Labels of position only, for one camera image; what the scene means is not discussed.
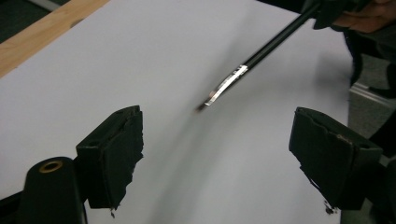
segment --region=human hand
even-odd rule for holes
[[[344,12],[333,25],[372,33],[396,22],[396,0],[373,0],[359,12]]]

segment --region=white tabletop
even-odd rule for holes
[[[110,1],[0,79],[0,199],[34,164],[75,158],[107,116],[140,105],[145,158],[116,218],[88,209],[90,223],[338,223],[288,144],[297,106],[347,122],[341,34],[308,22],[192,113],[296,16],[254,0]]]

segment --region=wooden plank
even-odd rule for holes
[[[71,0],[0,44],[0,77],[18,67],[109,0]]]

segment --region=floor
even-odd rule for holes
[[[52,0],[54,3],[63,5],[68,0]],[[0,0],[0,43],[12,37],[19,31],[23,30],[35,21],[49,14],[46,9],[38,7],[26,0]],[[365,66],[368,66],[366,72],[361,75],[359,83],[366,86],[386,88],[387,81],[383,74],[385,71],[376,70],[381,67],[381,61],[376,58],[364,58]],[[389,104],[380,104],[357,94],[350,93],[349,123],[348,126],[362,134],[370,137],[396,107],[395,101]],[[370,203],[366,202],[361,211],[343,211],[341,224],[372,224],[378,223],[373,221],[369,216]]]

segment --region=wooden edge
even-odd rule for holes
[[[0,44],[0,78],[109,0],[71,0]]]

